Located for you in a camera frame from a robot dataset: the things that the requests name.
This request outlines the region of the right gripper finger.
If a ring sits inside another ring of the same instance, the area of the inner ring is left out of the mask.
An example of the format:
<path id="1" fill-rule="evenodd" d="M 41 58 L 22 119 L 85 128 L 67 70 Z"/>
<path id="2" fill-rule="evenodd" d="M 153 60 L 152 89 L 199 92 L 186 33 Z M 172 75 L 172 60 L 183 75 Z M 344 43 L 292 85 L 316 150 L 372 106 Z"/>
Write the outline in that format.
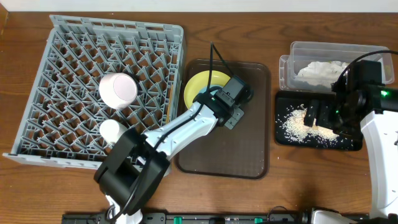
<path id="1" fill-rule="evenodd" d="M 321 102 L 316 116 L 316 125 L 327 129 L 333 129 L 333 113 L 335 113 L 335 106 L 333 103 Z"/>
<path id="2" fill-rule="evenodd" d="M 318 108 L 320 106 L 320 100 L 310 100 L 309 105 L 307 107 L 307 112 L 305 113 L 305 117 L 303 119 L 303 123 L 305 126 L 312 127 L 315 118 L 317 117 Z"/>

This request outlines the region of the rice grains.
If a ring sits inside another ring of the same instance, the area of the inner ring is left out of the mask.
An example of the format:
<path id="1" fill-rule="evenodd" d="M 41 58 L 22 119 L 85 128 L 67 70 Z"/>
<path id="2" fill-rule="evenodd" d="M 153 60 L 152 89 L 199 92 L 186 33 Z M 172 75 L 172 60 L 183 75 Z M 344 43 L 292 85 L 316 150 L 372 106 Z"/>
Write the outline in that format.
<path id="1" fill-rule="evenodd" d="M 279 144 L 353 151 L 354 141 L 346 139 L 332 130 L 316 126 L 304 125 L 307 108 L 304 104 L 288 105 L 275 116 L 275 140 Z"/>

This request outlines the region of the white napkin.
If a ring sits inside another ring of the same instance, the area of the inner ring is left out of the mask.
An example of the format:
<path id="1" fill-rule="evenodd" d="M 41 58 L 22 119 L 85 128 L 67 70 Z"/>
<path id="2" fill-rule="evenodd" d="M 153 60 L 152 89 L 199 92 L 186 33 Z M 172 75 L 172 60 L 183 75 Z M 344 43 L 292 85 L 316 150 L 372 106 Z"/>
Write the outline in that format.
<path id="1" fill-rule="evenodd" d="M 340 61 L 311 62 L 298 72 L 297 78 L 309 85 L 330 88 L 347 66 L 348 63 Z"/>

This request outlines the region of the yellow plate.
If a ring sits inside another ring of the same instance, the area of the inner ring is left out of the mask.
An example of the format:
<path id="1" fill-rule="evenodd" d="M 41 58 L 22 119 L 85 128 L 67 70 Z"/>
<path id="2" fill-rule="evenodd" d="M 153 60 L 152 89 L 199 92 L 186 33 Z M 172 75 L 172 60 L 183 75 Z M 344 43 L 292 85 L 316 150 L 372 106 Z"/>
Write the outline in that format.
<path id="1" fill-rule="evenodd" d="M 185 86 L 183 94 L 183 100 L 187 109 L 192 106 L 193 100 L 197 96 L 197 94 L 203 93 L 206 90 L 209 74 L 210 71 L 205 70 L 203 72 L 197 73 L 191 79 L 189 79 L 188 83 Z M 210 86 L 224 87 L 229 79 L 230 76 L 223 72 L 212 71 Z"/>

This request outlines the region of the pink white bowl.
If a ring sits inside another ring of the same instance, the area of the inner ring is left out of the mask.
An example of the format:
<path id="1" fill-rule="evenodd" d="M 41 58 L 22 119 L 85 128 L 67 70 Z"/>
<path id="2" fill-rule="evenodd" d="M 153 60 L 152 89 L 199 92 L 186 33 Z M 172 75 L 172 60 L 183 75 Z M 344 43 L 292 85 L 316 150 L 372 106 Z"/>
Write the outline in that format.
<path id="1" fill-rule="evenodd" d="M 110 73 L 101 79 L 99 94 L 107 106 L 115 110 L 123 110 L 136 99 L 138 88 L 129 75 Z"/>

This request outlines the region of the small white green cup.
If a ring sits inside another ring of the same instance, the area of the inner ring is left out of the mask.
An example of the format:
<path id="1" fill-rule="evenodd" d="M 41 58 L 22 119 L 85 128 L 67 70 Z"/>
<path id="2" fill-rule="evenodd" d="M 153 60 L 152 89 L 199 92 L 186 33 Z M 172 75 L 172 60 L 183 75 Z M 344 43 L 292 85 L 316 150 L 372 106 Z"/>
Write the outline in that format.
<path id="1" fill-rule="evenodd" d="M 127 131 L 127 127 L 113 119 L 107 119 L 100 124 L 99 133 L 108 144 L 115 144 Z"/>

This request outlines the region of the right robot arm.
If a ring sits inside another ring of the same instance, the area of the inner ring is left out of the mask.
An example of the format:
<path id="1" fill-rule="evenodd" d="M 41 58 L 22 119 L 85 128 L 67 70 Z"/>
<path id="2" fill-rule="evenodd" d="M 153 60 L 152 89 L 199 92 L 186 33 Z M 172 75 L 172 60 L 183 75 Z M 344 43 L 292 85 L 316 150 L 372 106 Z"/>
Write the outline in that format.
<path id="1" fill-rule="evenodd" d="M 312 95 L 303 123 L 365 141 L 372 188 L 367 222 L 397 223 L 397 90 L 383 84 L 380 62 L 357 60 L 332 91 L 331 101 Z"/>

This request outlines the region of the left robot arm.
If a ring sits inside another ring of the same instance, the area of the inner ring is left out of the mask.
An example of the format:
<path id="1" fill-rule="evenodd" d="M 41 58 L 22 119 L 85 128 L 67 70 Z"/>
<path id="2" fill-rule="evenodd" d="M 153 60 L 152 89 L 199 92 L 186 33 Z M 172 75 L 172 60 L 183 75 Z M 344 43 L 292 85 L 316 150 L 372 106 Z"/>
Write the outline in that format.
<path id="1" fill-rule="evenodd" d="M 139 134 L 113 119 L 100 124 L 101 136 L 113 145 L 94 175 L 110 203 L 105 222 L 140 223 L 141 208 L 167 174 L 171 158 L 216 127 L 233 129 L 244 114 L 241 106 L 254 95 L 236 75 L 225 85 L 205 84 L 186 112 L 155 130 Z"/>

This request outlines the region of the black waste tray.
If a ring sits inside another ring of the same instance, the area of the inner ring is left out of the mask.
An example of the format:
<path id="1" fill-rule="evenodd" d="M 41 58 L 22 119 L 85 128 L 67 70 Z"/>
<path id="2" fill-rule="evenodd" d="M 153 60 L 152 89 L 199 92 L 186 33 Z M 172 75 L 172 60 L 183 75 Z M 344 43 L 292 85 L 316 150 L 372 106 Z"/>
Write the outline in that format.
<path id="1" fill-rule="evenodd" d="M 282 108 L 285 109 L 288 105 L 298 106 L 304 104 L 307 108 L 311 100 L 311 94 L 306 92 L 294 92 L 294 91 L 278 91 L 275 96 L 275 116 L 277 112 L 281 112 Z M 359 151 L 363 147 L 361 140 L 353 140 L 356 149 L 353 151 Z"/>

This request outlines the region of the grey plastic dishwasher rack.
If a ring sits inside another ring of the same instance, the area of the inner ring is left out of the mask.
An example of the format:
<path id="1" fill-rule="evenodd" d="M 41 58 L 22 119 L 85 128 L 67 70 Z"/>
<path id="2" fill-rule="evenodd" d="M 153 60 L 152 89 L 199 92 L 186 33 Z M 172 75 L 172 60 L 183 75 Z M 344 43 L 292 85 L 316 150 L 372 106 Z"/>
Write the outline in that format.
<path id="1" fill-rule="evenodd" d="M 21 164 L 97 169 L 111 146 L 100 124 L 115 119 L 142 133 L 175 119 L 185 62 L 183 28 L 172 24 L 52 15 L 47 45 L 7 158 Z M 135 79 L 125 109 L 103 102 L 109 73 Z"/>

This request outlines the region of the clear plastic bin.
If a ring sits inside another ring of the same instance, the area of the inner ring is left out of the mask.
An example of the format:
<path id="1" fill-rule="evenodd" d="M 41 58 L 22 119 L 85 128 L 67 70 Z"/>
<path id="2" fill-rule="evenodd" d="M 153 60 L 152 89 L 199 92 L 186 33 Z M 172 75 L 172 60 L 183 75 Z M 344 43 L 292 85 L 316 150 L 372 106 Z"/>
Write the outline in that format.
<path id="1" fill-rule="evenodd" d="M 387 47 L 376 45 L 339 44 L 328 42 L 295 41 L 290 53 L 279 59 L 279 86 L 281 90 L 331 93 L 331 87 L 313 86 L 297 78 L 299 71 L 311 62 L 340 61 L 350 64 L 354 59 Z"/>

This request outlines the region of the dark brown serving tray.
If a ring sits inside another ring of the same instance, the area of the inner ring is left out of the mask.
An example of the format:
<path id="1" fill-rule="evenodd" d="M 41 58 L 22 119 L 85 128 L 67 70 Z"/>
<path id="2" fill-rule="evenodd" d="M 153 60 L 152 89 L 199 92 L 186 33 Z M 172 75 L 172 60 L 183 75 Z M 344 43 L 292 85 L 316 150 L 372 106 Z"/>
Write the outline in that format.
<path id="1" fill-rule="evenodd" d="M 271 141 L 271 73 L 260 63 L 214 61 L 216 71 L 232 70 L 254 90 L 233 129 L 215 128 L 182 149 L 174 163 L 182 172 L 261 179 L 269 170 Z"/>

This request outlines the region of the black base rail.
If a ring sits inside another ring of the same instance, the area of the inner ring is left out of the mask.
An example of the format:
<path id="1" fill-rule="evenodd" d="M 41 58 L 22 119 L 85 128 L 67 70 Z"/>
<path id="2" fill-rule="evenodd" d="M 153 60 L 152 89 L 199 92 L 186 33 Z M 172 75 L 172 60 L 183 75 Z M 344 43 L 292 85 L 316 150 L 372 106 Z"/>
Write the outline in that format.
<path id="1" fill-rule="evenodd" d="M 108 212 L 99 213 L 66 213 L 62 215 L 61 224 L 106 224 Z M 256 223 L 310 223 L 307 212 L 290 212 L 274 210 L 270 214 L 200 214 L 200 213 L 142 213 L 139 216 L 121 216 L 118 223 L 141 224 L 256 224 Z"/>

